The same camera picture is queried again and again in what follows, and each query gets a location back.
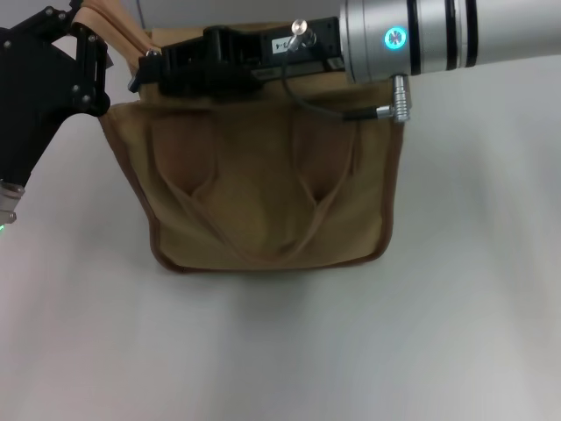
white backdrop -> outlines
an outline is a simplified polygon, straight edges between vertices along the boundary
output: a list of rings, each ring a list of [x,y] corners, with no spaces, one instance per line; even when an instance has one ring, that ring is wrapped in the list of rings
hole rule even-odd
[[[170,3],[150,25],[247,20]],[[4,2],[0,26],[45,5]],[[112,57],[113,103],[134,100]],[[297,275],[159,268],[98,123],[68,120],[0,234],[0,420],[561,419],[560,74],[415,78],[387,254]]]

white surface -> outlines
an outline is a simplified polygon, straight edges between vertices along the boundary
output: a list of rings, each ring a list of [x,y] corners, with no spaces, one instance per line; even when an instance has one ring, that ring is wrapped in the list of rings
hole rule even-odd
[[[67,121],[0,234],[0,420],[561,419],[560,74],[415,78],[387,254],[301,274],[160,269],[98,123]]]

brown bag trim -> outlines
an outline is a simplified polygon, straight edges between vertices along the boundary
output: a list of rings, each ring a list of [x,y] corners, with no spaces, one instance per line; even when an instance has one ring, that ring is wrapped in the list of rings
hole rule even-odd
[[[110,114],[101,117],[100,123],[105,133],[105,137],[115,154],[117,163],[121,167],[126,179],[129,181],[132,189],[136,193],[142,208],[148,218],[150,228],[150,247],[152,253],[158,263],[164,268],[180,274],[193,274],[205,272],[229,272],[228,270],[220,269],[198,269],[198,268],[185,268],[179,266],[171,261],[160,249],[160,221],[156,218],[152,206],[146,198],[146,194],[138,181],[138,177],[129,160],[129,154],[125,143],[121,140],[114,126],[114,121]],[[403,126],[392,125],[390,145],[387,151],[387,164],[384,176],[384,187],[382,194],[382,227],[380,239],[374,252],[366,257],[338,263],[326,268],[344,268],[354,266],[368,261],[378,259],[388,248],[392,233],[394,229],[394,199],[395,190],[397,187],[398,167],[401,155],[401,147],[403,144]],[[284,270],[301,270],[301,269],[284,269]]]

cable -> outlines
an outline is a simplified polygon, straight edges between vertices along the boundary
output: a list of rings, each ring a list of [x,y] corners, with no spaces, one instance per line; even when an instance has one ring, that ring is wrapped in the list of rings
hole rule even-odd
[[[142,4],[140,4],[140,0],[137,0],[137,9],[138,15],[140,16],[140,24],[142,25],[142,29],[146,29],[146,21],[144,20],[144,13],[142,12]]]
[[[344,121],[372,120],[378,118],[378,112],[376,111],[376,107],[363,108],[354,111],[339,112],[339,111],[328,110],[323,107],[318,107],[316,105],[309,103],[301,96],[296,95],[294,91],[290,89],[290,85],[288,84],[288,61],[289,61],[289,55],[292,53],[293,53],[292,50],[287,50],[287,53],[284,56],[284,60],[282,61],[280,80],[282,81],[282,87],[284,88],[288,97],[290,97],[290,99],[292,99],[295,103],[300,105],[303,109],[313,111],[318,114],[322,114],[329,118],[337,118]]]

black stripe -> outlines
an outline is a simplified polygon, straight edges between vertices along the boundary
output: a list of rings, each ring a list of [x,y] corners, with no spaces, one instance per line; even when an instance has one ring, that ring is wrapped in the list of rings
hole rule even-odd
[[[417,0],[407,0],[409,17],[409,49],[411,50],[411,74],[421,74],[421,37],[419,35],[419,16],[417,15]]]
[[[456,5],[454,0],[446,3],[446,40],[448,43],[448,64],[446,70],[458,68],[458,33],[456,32]]]
[[[472,68],[477,63],[479,51],[479,25],[477,21],[477,0],[465,0],[467,13],[467,61],[465,66]]]

